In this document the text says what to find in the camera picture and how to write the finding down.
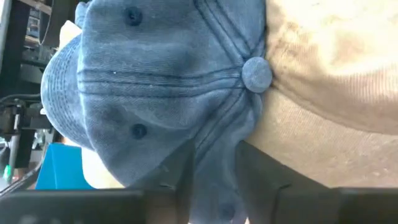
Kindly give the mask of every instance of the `cap button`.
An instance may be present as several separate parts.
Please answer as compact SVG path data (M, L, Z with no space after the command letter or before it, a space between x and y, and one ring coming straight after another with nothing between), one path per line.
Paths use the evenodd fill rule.
M250 58L242 69L242 80L246 88L253 93L262 93L272 81L272 72L267 60L262 57Z

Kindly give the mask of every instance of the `blue baseball cap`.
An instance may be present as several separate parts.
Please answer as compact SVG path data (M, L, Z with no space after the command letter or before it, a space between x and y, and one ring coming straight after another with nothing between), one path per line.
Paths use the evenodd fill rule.
M271 84L264 0L93 0L59 50L42 103L65 137L98 153L125 186L193 139L190 223L244 223L238 142Z

